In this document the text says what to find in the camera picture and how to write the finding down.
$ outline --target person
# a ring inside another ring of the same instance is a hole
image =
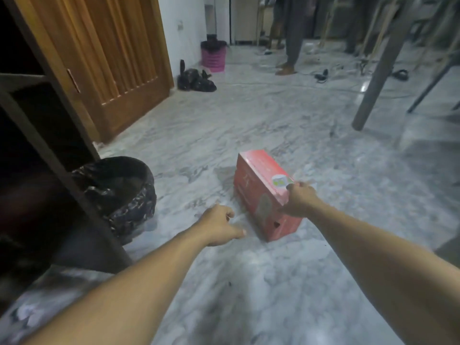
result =
[[[283,20],[284,20],[284,0],[275,0],[275,4],[273,5],[273,22],[271,24],[270,36],[268,38],[268,43],[267,43],[267,47],[265,48],[264,54],[266,55],[272,54],[271,43],[273,42],[274,37],[278,38],[276,49],[282,50],[284,48],[283,44],[281,43]]]
[[[346,37],[345,53],[355,54],[358,36],[361,34],[362,38],[365,38],[371,24],[376,4],[377,0],[353,0],[353,14]],[[366,49],[366,54],[372,50],[374,42],[375,39],[370,39],[367,45],[370,50]]]
[[[365,296],[407,344],[460,344],[460,270],[428,250],[288,185],[281,212],[308,218]],[[243,238],[229,207],[197,223],[58,314],[26,345],[150,344],[190,265],[206,246]]]
[[[305,13],[307,0],[284,0],[284,28],[286,33],[286,54],[288,59],[278,65],[276,75],[295,74],[295,64],[300,55],[305,34]]]

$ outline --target red box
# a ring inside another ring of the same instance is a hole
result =
[[[296,232],[302,218],[279,213],[289,198],[286,185],[293,183],[283,168],[265,150],[238,154],[233,185],[267,241]]]

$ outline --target hand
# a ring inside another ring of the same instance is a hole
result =
[[[229,223],[230,218],[234,216],[233,209],[216,204],[206,209],[190,229],[202,237],[207,246],[220,246],[234,238],[240,239],[246,236],[246,230]]]
[[[291,217],[305,218],[310,209],[324,203],[308,183],[289,184],[286,189],[289,191],[289,201],[279,210]]]

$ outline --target pink basket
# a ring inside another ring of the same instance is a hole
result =
[[[225,55],[227,48],[222,47],[217,52],[209,53],[205,49],[201,49],[201,64],[208,68],[211,73],[221,73],[225,70]]]

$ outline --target door hinge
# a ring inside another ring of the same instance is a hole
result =
[[[70,69],[67,69],[67,74],[69,74],[70,79],[72,80],[72,83],[75,86],[75,89],[77,90],[78,93],[81,93],[80,88],[78,88],[77,82],[75,82],[74,76],[72,75],[72,72]]]

